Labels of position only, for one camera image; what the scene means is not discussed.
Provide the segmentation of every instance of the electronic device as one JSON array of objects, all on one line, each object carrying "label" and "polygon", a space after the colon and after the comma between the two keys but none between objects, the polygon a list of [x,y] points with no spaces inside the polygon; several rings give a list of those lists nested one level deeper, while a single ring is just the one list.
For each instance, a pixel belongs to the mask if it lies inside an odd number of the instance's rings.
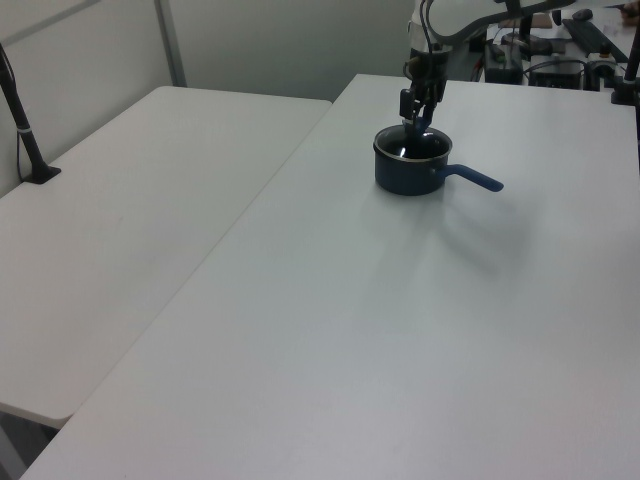
[{"label": "electronic device", "polygon": [[573,59],[560,56],[531,57],[529,86],[580,90],[583,66],[577,62],[571,63],[571,60]]},{"label": "electronic device", "polygon": [[487,83],[522,84],[520,48],[487,45],[485,47],[484,79]]},{"label": "electronic device", "polygon": [[571,16],[571,18],[573,18],[576,22],[587,22],[593,18],[593,10],[590,10],[588,8],[578,10]]},{"label": "electronic device", "polygon": [[578,22],[575,20],[563,20],[562,23],[567,27],[576,44],[578,44],[580,49],[587,55],[590,53],[599,53],[603,46],[610,46],[611,54],[616,59],[616,62],[629,62],[629,57],[622,53],[593,23]]}]

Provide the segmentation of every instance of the white table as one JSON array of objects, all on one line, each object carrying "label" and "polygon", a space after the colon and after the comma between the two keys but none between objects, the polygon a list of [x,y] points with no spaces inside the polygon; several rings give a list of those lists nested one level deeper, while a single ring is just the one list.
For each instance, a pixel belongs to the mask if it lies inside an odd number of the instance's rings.
[{"label": "white table", "polygon": [[329,108],[160,88],[0,200],[0,411],[80,407]]},{"label": "white table", "polygon": [[633,109],[451,82],[452,161],[506,188],[401,198],[406,83],[355,79],[24,480],[640,477]]}]

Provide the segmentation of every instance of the black cable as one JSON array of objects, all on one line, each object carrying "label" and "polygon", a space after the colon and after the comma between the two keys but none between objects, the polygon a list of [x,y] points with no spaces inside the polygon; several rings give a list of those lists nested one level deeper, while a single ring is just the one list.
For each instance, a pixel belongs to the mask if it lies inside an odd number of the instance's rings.
[{"label": "black cable", "polygon": [[16,132],[16,167],[18,168],[18,178],[20,183],[24,183],[22,171],[20,170],[20,132]]},{"label": "black cable", "polygon": [[420,4],[420,23],[422,23],[422,30],[424,31],[424,36],[427,39],[427,45],[429,47],[429,68],[427,69],[427,73],[424,78],[429,78],[431,76],[431,72],[433,71],[433,45],[431,44],[431,37],[429,36],[429,28],[427,27],[427,22],[424,19],[424,6],[427,3],[427,0],[422,0]]},{"label": "black cable", "polygon": [[429,46],[429,53],[433,54],[433,45],[431,44],[431,37],[429,36],[429,27],[427,26],[427,22],[424,19],[424,6],[427,3],[427,0],[422,0],[420,4],[420,22],[422,23],[422,30],[424,30],[424,36],[427,38],[427,45]]},{"label": "black cable", "polygon": [[576,58],[576,59],[566,59],[566,60],[549,60],[548,62],[542,62],[537,65],[534,65],[533,67],[527,68],[522,73],[526,75],[527,73],[531,73],[534,70],[538,70],[539,68],[552,67],[554,65],[560,65],[563,63],[580,63],[583,66],[583,71],[588,69],[588,65],[586,62],[583,62],[582,60],[578,60]]},{"label": "black cable", "polygon": [[493,40],[491,40],[491,43],[496,43],[496,38],[498,38],[498,35],[500,35],[500,32],[504,30],[504,27],[499,27],[498,31],[496,32],[496,34],[493,36]]}]

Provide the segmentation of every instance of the floor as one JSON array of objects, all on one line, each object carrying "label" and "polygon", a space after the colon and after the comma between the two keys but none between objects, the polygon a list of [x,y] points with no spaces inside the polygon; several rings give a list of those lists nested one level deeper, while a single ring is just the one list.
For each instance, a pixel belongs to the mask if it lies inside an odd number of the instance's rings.
[{"label": "floor", "polygon": [[53,428],[0,413],[0,480],[18,480],[56,433]]}]

